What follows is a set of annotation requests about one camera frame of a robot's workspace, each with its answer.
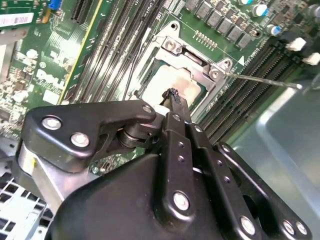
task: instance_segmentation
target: yellow strip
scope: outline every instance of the yellow strip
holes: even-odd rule
[[[87,38],[88,38],[89,33],[90,33],[90,31],[91,31],[91,28],[92,28],[92,26],[94,25],[94,22],[95,22],[95,20],[96,20],[96,16],[97,16],[97,14],[98,14],[98,11],[99,11],[99,9],[100,9],[100,6],[101,6],[102,2],[103,2],[103,0],[99,0],[98,5],[96,6],[95,12],[94,12],[94,14],[93,14],[93,18],[92,18],[92,20],[91,20],[91,22],[90,22],[90,25],[89,25],[89,27],[88,27],[88,30],[86,31],[86,34],[85,34],[85,36],[84,36],[84,40],[82,41],[81,48],[80,48],[80,52],[79,52],[78,56],[76,57],[75,64],[72,66],[71,73],[69,74],[68,79],[65,81],[65,88],[64,88],[64,90],[62,91],[62,93],[61,93],[61,95],[60,95],[59,104],[61,103],[62,97],[63,97],[63,95],[65,94],[65,92],[66,92],[66,90],[67,90],[67,86],[68,86],[69,81],[70,81],[70,79],[71,79],[72,73],[74,72],[74,70],[75,70],[75,68],[76,68],[76,65],[77,65],[77,63],[78,63],[78,61],[79,61],[79,57],[80,57],[81,52],[82,52],[82,50],[83,50],[83,48],[84,48],[84,46],[85,46],[85,43],[86,43],[86,41],[87,41]]]

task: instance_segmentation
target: metal grille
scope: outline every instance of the metal grille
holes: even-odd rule
[[[0,240],[42,240],[52,218],[47,204],[10,174],[0,178]]]

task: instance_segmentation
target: silver screw head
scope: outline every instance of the silver screw head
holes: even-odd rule
[[[307,235],[308,232],[307,232],[307,229],[305,228],[305,226],[302,225],[301,222],[296,222],[295,223],[296,227],[299,229],[300,233],[302,233],[303,235]]]
[[[222,145],[223,150],[230,153],[230,149],[226,145]]]
[[[99,168],[97,168],[96,166],[94,166],[92,169],[91,169],[92,173],[93,174],[97,174],[99,172]]]
[[[245,217],[245,216],[242,216],[240,218],[240,222],[241,222],[241,225],[243,227],[243,229],[250,235],[255,235],[256,233],[256,229],[255,229],[255,226],[254,224],[250,221],[249,218]]]
[[[178,122],[180,122],[180,117],[177,115],[177,114],[174,114],[173,116],[172,116],[175,120],[177,120]]]
[[[288,221],[286,220],[283,221],[283,226],[288,233],[290,233],[291,235],[295,234],[294,228],[291,226],[291,224]]]
[[[173,202],[177,206],[177,208],[182,211],[187,210],[190,205],[187,196],[179,191],[176,191],[173,194]]]
[[[71,136],[71,142],[80,148],[85,148],[89,145],[89,137],[84,133],[77,132]]]
[[[149,106],[144,105],[142,108],[143,108],[143,110],[144,110],[145,112],[147,112],[147,113],[152,113],[152,110],[151,110],[151,108],[150,108]]]
[[[61,122],[54,117],[46,117],[41,123],[46,129],[58,130],[61,128]]]
[[[199,132],[199,133],[202,132],[201,127],[199,127],[198,125],[195,125],[194,128],[195,128],[195,130],[196,130],[197,132]]]

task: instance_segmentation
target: white connector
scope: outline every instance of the white connector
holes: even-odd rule
[[[306,45],[306,41],[302,37],[298,37],[289,44],[286,45],[286,48],[290,51],[299,52]]]
[[[318,63],[320,63],[320,53],[314,52],[307,58],[304,58],[302,61],[306,64],[316,66]]]

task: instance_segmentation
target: motherboard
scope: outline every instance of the motherboard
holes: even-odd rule
[[[6,11],[15,2],[30,8]],[[0,133],[7,138],[19,138],[35,107],[132,99],[155,106],[175,88],[212,144],[232,142],[284,88],[223,72],[291,82],[320,62],[314,0],[0,4]],[[19,37],[8,40],[14,31]],[[141,152],[93,169],[108,172]]]

